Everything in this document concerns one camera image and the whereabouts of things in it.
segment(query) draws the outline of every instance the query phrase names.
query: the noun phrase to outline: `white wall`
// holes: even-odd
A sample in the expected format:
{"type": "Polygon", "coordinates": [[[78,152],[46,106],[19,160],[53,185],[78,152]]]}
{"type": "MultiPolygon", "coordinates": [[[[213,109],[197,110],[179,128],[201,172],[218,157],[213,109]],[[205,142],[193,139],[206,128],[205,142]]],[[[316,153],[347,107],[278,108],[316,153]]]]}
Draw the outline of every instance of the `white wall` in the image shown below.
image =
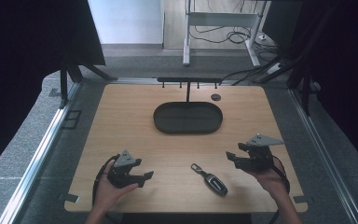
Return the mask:
{"type": "Polygon", "coordinates": [[[161,44],[160,0],[89,0],[101,44],[161,44]]]}

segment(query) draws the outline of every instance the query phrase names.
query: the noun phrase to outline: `black tray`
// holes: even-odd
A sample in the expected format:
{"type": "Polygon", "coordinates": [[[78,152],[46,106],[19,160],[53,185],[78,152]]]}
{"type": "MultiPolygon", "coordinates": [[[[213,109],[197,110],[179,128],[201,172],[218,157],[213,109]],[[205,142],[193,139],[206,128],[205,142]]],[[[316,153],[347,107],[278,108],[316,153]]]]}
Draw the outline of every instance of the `black tray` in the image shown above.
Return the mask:
{"type": "Polygon", "coordinates": [[[213,133],[223,120],[220,108],[208,102],[168,102],[153,117],[163,133],[213,133]]]}

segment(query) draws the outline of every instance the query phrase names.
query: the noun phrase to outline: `black key fob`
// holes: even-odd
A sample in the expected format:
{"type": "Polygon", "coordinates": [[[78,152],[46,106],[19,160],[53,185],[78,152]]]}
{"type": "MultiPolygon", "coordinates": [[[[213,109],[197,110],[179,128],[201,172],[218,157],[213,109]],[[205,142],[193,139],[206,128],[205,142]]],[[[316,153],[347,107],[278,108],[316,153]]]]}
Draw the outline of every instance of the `black key fob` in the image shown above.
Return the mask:
{"type": "Polygon", "coordinates": [[[205,173],[196,163],[191,165],[191,169],[193,169],[197,174],[202,175],[207,185],[217,194],[225,196],[228,193],[226,186],[215,175],[205,173]]]}

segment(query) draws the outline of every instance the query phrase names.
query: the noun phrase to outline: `wooden tabletop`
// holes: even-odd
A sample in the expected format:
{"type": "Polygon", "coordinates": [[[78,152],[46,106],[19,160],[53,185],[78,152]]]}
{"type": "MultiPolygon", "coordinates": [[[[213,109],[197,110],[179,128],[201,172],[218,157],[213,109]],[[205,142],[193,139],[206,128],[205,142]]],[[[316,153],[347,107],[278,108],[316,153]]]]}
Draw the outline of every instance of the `wooden tabletop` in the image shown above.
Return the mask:
{"type": "MultiPolygon", "coordinates": [[[[186,87],[179,85],[123,85],[105,87],[89,137],[69,190],[77,203],[65,202],[68,211],[89,211],[95,176],[113,155],[127,149],[142,164],[131,175],[154,171],[143,188],[124,195],[112,211],[123,213],[252,213],[275,212],[275,202],[257,181],[234,167],[226,151],[239,157],[238,149],[257,133],[282,139],[268,99],[260,87],[191,86],[190,101],[211,102],[223,112],[218,131],[209,134],[169,135],[158,131],[153,122],[155,109],[166,102],[186,100],[186,87]],[[219,94],[220,101],[213,101],[219,94]],[[228,188],[221,197],[204,184],[191,164],[216,175],[228,188]]],[[[270,147],[283,163],[291,184],[290,196],[303,196],[285,145],[270,147]]],[[[298,212],[306,203],[295,203],[298,212]]]]}

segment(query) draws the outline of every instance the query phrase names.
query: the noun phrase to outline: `person's hand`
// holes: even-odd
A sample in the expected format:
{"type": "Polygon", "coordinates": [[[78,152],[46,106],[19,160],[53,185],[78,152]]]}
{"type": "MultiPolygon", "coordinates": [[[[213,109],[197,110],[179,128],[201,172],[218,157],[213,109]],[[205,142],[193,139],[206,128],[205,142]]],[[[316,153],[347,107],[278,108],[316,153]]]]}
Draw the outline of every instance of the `person's hand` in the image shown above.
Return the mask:
{"type": "Polygon", "coordinates": [[[115,163],[115,161],[110,161],[103,171],[103,174],[98,183],[94,205],[89,212],[86,223],[102,223],[106,212],[116,204],[117,200],[122,195],[129,193],[139,187],[138,184],[131,184],[122,189],[118,189],[113,186],[107,179],[107,174],[113,163],[115,163]]]}
{"type": "MultiPolygon", "coordinates": [[[[281,162],[274,158],[274,165],[284,174],[285,171],[281,162]]],[[[256,178],[261,187],[266,190],[271,196],[274,196],[277,193],[287,193],[286,187],[283,184],[281,177],[272,169],[269,169],[265,172],[246,172],[245,173],[252,175],[256,178]]]]}

